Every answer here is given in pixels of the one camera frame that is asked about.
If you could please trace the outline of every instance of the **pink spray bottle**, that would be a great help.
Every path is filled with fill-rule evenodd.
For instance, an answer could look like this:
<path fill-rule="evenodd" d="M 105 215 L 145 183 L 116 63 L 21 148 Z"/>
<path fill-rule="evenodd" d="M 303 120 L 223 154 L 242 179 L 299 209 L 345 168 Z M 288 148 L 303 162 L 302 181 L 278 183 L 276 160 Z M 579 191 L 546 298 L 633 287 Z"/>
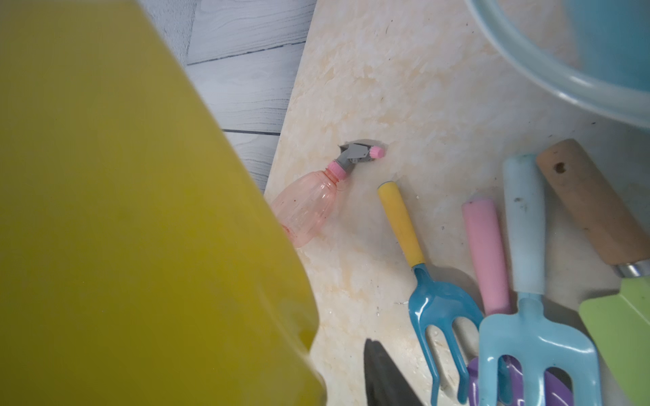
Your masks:
<path fill-rule="evenodd" d="M 385 151 L 363 142 L 340 146 L 341 154 L 324 171 L 304 175 L 280 193 L 271 210 L 296 248 L 308 243 L 332 213 L 339 181 L 345 179 L 354 164 L 383 158 Z"/>

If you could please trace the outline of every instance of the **pink bottle cap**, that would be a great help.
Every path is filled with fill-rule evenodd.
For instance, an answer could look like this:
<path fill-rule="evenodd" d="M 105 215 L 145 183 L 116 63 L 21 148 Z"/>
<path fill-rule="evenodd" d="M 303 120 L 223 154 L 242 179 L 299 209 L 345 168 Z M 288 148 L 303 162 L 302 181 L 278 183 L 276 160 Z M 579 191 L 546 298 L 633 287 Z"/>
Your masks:
<path fill-rule="evenodd" d="M 345 172 L 345 169 L 339 165 L 336 160 L 333 160 L 330 162 L 329 165 L 327 165 L 327 169 L 334 174 L 340 181 L 348 177 L 347 172 Z"/>
<path fill-rule="evenodd" d="M 386 156 L 386 150 L 382 147 L 374 146 L 370 147 L 370 158 L 379 159 Z"/>

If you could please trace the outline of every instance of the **wooden floor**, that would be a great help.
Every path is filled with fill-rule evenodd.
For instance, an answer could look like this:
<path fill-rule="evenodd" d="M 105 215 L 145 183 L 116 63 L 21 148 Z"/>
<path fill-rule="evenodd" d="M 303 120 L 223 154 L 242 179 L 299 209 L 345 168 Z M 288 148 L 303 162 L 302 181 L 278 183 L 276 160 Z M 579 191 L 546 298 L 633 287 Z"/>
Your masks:
<path fill-rule="evenodd" d="M 186 71 L 263 191 L 316 0 L 201 0 Z"/>

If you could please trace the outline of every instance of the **light blue handle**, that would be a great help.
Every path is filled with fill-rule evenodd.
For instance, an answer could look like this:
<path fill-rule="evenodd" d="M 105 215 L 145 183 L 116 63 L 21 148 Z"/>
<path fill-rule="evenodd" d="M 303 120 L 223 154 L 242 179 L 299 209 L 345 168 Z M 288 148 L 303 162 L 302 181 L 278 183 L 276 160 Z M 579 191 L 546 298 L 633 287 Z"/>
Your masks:
<path fill-rule="evenodd" d="M 520 293 L 544 294 L 544 182 L 535 158 L 516 155 L 506 159 L 503 188 L 513 288 Z"/>
<path fill-rule="evenodd" d="M 497 0 L 465 1 L 492 45 L 530 80 L 571 104 L 650 129 L 650 92 L 610 84 L 550 57 L 517 30 Z"/>

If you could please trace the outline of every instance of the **yellow plastic container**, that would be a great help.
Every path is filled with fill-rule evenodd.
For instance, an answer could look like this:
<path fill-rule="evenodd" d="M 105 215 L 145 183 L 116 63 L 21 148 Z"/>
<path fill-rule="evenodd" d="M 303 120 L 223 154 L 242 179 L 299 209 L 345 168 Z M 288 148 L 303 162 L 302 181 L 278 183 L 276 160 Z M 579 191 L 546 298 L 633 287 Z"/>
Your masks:
<path fill-rule="evenodd" d="M 0 404 L 317 405 L 318 314 L 131 1 L 0 3 Z"/>

